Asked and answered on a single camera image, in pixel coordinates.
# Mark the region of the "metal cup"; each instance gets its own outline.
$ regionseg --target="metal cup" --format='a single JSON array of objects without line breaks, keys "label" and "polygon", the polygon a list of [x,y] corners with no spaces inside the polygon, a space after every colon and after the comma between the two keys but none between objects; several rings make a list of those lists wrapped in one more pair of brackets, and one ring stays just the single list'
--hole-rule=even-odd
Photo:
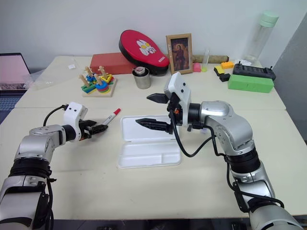
[{"label": "metal cup", "polygon": [[144,90],[151,86],[149,70],[147,68],[138,66],[132,71],[132,74],[139,89]]}]

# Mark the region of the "white foam container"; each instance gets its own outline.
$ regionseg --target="white foam container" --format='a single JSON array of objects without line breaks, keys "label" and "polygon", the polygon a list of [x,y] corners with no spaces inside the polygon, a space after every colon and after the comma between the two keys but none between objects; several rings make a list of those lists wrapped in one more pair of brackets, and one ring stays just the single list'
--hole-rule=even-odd
[{"label": "white foam container", "polygon": [[121,133],[126,143],[122,145],[118,166],[130,169],[180,164],[180,148],[174,134],[151,130],[135,122],[146,117],[170,124],[169,117],[165,115],[122,117]]}]

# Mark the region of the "white table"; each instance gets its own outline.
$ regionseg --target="white table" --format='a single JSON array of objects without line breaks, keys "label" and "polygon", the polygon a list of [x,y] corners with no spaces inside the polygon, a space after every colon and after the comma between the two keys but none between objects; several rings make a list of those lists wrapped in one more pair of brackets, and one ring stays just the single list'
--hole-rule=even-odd
[{"label": "white table", "polygon": [[[164,108],[164,105],[148,101],[146,96],[163,92],[164,85],[171,76],[169,72],[162,77],[151,76],[152,85],[146,90],[137,88],[132,74],[115,75],[118,82],[111,98],[82,97],[82,82],[78,76],[90,62],[91,57],[56,57],[43,73],[43,77],[52,80],[63,76],[63,79],[69,80],[40,90],[29,89],[16,104],[16,108],[58,107],[70,101],[84,104],[88,108]],[[72,63],[76,63],[76,69],[68,69],[68,65]],[[217,64],[209,64],[206,73],[183,75],[192,90],[193,103],[221,100],[230,103],[235,110],[285,110],[285,105],[275,89],[270,93],[229,90],[227,82],[221,82],[213,71],[215,65]]]},{"label": "white table", "polygon": [[[116,107],[89,109],[85,118],[103,121]],[[50,108],[15,108],[0,125],[0,184],[9,174],[21,139],[42,125]],[[307,213],[307,147],[283,110],[237,110],[254,131],[276,197],[292,215]],[[92,139],[67,143],[51,161],[56,219],[155,219],[246,217],[226,183],[226,164],[208,143],[194,158],[182,156],[177,166],[119,169],[120,118],[163,115],[165,105],[150,110],[124,108],[109,129]],[[62,124],[63,112],[48,124]],[[189,152],[208,135],[181,130]]]}]

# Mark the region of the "marker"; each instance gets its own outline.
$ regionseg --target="marker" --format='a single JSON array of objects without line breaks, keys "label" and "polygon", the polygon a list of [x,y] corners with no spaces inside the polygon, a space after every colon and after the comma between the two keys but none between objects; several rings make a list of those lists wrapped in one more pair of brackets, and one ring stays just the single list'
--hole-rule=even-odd
[{"label": "marker", "polygon": [[119,112],[120,112],[120,109],[115,110],[115,112],[112,113],[112,114],[104,121],[104,123],[102,123],[102,124],[105,125],[105,126],[106,126],[107,124],[109,124],[110,121],[112,121],[113,118],[114,118]]}]

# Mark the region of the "wooden picture frame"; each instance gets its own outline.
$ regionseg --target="wooden picture frame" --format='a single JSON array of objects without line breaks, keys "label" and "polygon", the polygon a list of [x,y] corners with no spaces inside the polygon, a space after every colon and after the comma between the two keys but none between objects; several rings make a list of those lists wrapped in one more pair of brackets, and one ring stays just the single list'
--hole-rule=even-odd
[{"label": "wooden picture frame", "polygon": [[176,72],[192,73],[192,35],[167,35],[166,44],[171,74]]}]

